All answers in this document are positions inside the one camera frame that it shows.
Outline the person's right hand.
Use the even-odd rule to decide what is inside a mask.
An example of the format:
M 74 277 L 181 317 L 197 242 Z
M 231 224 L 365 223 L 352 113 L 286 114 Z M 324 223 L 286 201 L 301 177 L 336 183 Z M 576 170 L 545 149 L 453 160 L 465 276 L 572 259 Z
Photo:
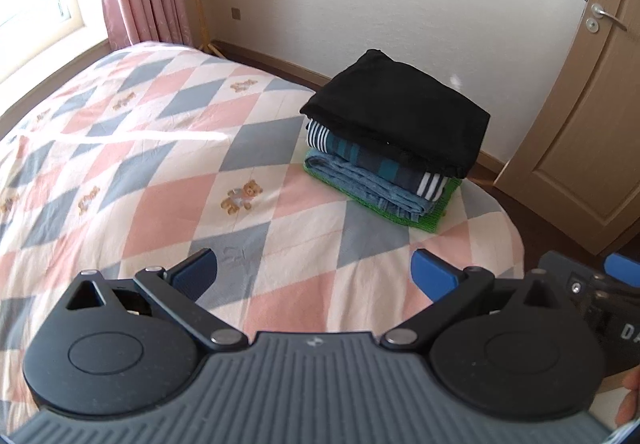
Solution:
M 622 386 L 627 390 L 627 393 L 615 416 L 617 427 L 629 424 L 639 412 L 640 366 L 629 372 L 623 379 Z

